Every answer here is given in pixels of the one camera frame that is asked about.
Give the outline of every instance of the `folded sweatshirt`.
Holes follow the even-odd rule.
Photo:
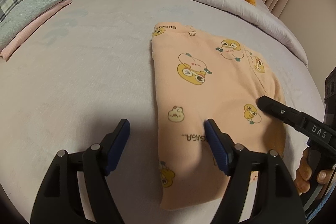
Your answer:
[[[35,18],[26,27],[19,31],[14,39],[0,52],[0,56],[7,61],[12,53],[15,52],[16,49],[33,34],[33,32],[35,32],[44,22],[56,14],[60,9],[69,5],[71,2],[71,0],[62,0]]]
[[[267,95],[285,103],[285,97],[260,53],[228,37],[161,22],[152,34],[152,57],[161,208],[176,210],[223,197],[229,178],[207,142],[207,119],[250,151],[274,149],[282,155],[284,124],[260,111],[256,100]],[[256,176],[251,176],[252,189]]]
[[[41,13],[62,0],[23,0],[0,23],[0,51]]]

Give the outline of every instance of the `cartoon character print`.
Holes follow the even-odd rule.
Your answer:
[[[221,53],[221,55],[229,60],[240,61],[244,57],[244,53],[239,42],[231,39],[225,39],[222,42],[222,47],[216,48],[217,51]]]
[[[164,161],[160,161],[160,173],[162,186],[165,188],[172,186],[175,173],[166,166]]]
[[[192,29],[192,26],[190,27],[189,35],[191,37],[194,37],[196,35],[196,31]]]
[[[253,55],[252,52],[249,51],[246,51],[246,56],[248,57],[252,69],[259,73],[265,73],[264,64],[259,57]]]
[[[156,30],[153,32],[152,36],[155,37],[161,33],[164,33],[166,31],[165,28],[157,27]]]
[[[178,59],[181,64],[177,66],[177,73],[184,80],[194,85],[203,84],[205,82],[205,75],[207,73],[212,74],[203,61],[192,57],[189,53],[180,54]]]
[[[246,120],[250,122],[250,124],[260,123],[261,116],[257,111],[257,108],[251,104],[246,104],[244,106],[244,117]]]
[[[168,120],[171,122],[181,122],[184,119],[183,108],[174,106],[171,111],[168,112]]]

